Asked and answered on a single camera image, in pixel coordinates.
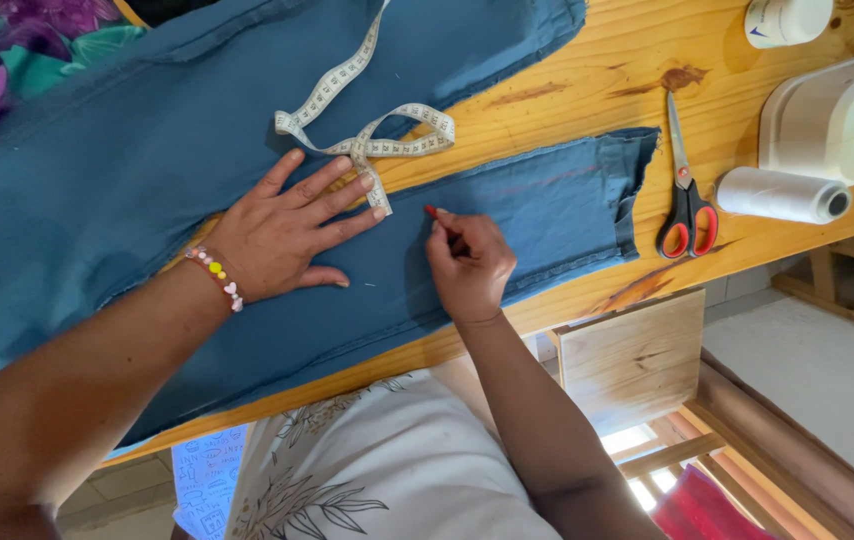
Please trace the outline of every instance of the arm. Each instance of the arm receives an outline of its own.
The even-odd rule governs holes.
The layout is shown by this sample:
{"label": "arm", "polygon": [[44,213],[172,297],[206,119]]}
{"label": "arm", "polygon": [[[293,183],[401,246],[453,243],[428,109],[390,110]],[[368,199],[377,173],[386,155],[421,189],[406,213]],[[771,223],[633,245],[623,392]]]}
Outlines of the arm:
{"label": "arm", "polygon": [[[640,508],[587,418],[500,309],[517,265],[488,216],[437,215],[427,258],[444,308],[477,367],[517,476],[565,539],[666,540]],[[460,236],[454,252],[447,231]],[[465,254],[457,246],[465,244]]]}
{"label": "arm", "polygon": [[[311,259],[383,218],[371,209],[319,228],[373,181],[357,178],[312,202],[350,167],[344,157],[277,195],[302,159],[282,157],[205,242],[248,302],[346,287],[343,272]],[[0,371],[0,538],[56,538],[56,508],[228,319],[227,297],[206,273],[183,261]]]}

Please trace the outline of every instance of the measuring tape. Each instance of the measuring tape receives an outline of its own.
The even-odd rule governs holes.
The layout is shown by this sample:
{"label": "measuring tape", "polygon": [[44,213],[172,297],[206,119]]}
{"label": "measuring tape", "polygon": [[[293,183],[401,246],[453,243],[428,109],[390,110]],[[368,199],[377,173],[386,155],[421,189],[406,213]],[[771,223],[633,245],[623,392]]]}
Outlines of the measuring tape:
{"label": "measuring tape", "polygon": [[[307,137],[303,128],[319,117],[327,105],[337,97],[337,94],[357,78],[367,67],[377,46],[377,34],[380,30],[380,18],[391,3],[385,0],[384,6],[373,19],[373,24],[367,30],[361,48],[349,60],[331,69],[320,78],[313,87],[310,98],[295,112],[277,110],[273,115],[274,129],[280,135],[292,135],[304,146],[327,156],[350,155],[358,175],[368,173],[373,177],[373,188],[367,193],[367,202],[372,207],[381,207],[386,215],[391,215],[391,203],[387,200],[387,192],[380,181],[377,170],[371,166],[368,158],[407,158],[410,156],[426,156],[450,148],[454,144],[454,119],[432,106],[419,103],[401,104],[394,110],[377,118],[363,127],[357,136],[342,140],[330,148],[319,149]],[[410,141],[400,142],[388,138],[371,139],[374,130],[385,118],[394,115],[418,120],[430,126],[433,133]]]}

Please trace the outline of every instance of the left hand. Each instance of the left hand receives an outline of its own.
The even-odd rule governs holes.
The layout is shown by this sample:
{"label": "left hand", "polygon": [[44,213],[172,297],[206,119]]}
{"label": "left hand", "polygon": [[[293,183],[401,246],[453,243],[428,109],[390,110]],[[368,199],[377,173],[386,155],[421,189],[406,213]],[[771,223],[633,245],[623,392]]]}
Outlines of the left hand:
{"label": "left hand", "polygon": [[242,291],[245,303],[297,288],[334,284],[347,287],[350,280],[344,272],[329,266],[312,266],[311,260],[384,219],[384,209],[373,207],[320,227],[370,191],[373,178],[361,175],[314,200],[350,170],[350,158],[342,155],[278,195],[303,159],[301,150],[281,157],[252,190],[230,207],[202,242],[204,247],[220,253],[220,263]]}

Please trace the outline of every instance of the scissors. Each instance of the scissors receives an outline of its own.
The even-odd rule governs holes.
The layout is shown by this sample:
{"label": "scissors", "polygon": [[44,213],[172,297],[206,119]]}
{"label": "scissors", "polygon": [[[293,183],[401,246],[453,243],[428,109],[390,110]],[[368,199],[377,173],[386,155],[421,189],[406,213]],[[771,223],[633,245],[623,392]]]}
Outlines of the scissors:
{"label": "scissors", "polygon": [[[690,257],[706,255],[717,241],[717,210],[710,202],[701,199],[697,182],[690,174],[690,164],[684,151],[681,123],[674,106],[674,92],[667,92],[667,114],[670,118],[670,142],[673,147],[673,202],[667,223],[657,235],[657,252],[664,259],[676,259],[687,252]],[[707,230],[702,235],[697,230],[697,220],[706,219]],[[676,247],[666,245],[673,230],[679,233]]]}

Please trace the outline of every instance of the floral fabric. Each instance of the floral fabric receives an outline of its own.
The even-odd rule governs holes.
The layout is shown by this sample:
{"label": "floral fabric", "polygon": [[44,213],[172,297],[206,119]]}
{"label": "floral fabric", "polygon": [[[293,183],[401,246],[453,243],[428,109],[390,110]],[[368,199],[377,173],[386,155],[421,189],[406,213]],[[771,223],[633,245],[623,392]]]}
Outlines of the floral fabric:
{"label": "floral fabric", "polygon": [[0,117],[143,33],[111,0],[0,0]]}

